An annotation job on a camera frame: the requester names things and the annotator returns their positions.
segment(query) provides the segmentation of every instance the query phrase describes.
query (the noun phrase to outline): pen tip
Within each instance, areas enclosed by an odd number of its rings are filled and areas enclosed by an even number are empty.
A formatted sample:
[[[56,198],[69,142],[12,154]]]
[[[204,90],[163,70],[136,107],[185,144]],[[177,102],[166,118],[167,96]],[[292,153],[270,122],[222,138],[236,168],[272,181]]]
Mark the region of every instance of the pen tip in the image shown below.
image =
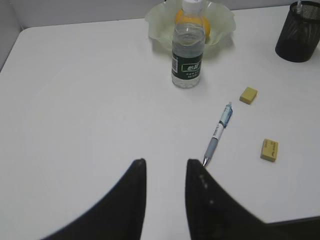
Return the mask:
[[[207,166],[208,162],[209,162],[209,158],[208,158],[208,157],[205,157],[205,158],[203,159],[202,165],[205,167],[205,166]]]

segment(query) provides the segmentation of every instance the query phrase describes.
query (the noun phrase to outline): bottle cap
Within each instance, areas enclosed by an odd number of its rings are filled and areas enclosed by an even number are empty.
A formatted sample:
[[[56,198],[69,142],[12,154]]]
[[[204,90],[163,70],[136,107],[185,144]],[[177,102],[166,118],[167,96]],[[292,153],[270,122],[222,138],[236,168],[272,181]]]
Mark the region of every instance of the bottle cap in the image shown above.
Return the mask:
[[[186,13],[199,13],[203,8],[203,0],[182,0],[182,10]]]

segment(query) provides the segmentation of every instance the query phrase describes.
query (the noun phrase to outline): pen grip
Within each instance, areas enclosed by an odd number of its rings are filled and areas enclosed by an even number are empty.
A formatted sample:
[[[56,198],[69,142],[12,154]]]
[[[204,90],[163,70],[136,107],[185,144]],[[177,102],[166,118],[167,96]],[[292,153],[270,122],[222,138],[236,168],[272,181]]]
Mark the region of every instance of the pen grip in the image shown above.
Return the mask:
[[[217,145],[218,145],[218,139],[211,138],[209,146],[205,151],[204,157],[207,157],[207,158],[211,159],[212,156],[214,155],[214,152],[215,152],[215,150],[217,148]]]

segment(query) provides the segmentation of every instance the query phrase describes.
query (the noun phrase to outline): blue pen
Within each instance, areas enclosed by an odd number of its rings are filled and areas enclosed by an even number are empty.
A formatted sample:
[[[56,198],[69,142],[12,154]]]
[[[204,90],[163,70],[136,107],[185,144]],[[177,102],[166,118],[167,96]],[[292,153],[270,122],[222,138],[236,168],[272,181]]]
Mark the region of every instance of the blue pen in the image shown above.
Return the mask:
[[[204,167],[210,162],[212,156],[214,155],[214,152],[217,148],[219,139],[220,139],[224,129],[227,127],[232,113],[233,113],[233,110],[231,108],[231,102],[229,102],[229,104],[225,106],[225,109],[222,113],[220,121],[219,121],[218,125],[216,126],[215,131],[213,133],[213,136],[210,140],[208,148],[205,151],[203,163],[202,163],[202,165]]]

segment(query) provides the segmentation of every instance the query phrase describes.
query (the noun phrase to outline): black object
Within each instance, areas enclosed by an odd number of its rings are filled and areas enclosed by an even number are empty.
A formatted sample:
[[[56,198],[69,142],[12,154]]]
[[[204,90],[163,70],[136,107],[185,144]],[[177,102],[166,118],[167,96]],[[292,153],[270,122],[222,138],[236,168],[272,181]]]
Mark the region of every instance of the black object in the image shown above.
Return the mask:
[[[320,3],[301,1],[301,13],[297,2],[290,5],[275,52],[283,59],[301,63],[308,61],[320,40]]]
[[[233,200],[198,160],[189,159],[185,207],[192,240],[289,240]]]
[[[269,226],[294,236],[297,240],[320,239],[320,217],[269,223]]]
[[[144,159],[129,169],[94,207],[46,240],[139,240],[146,209]]]

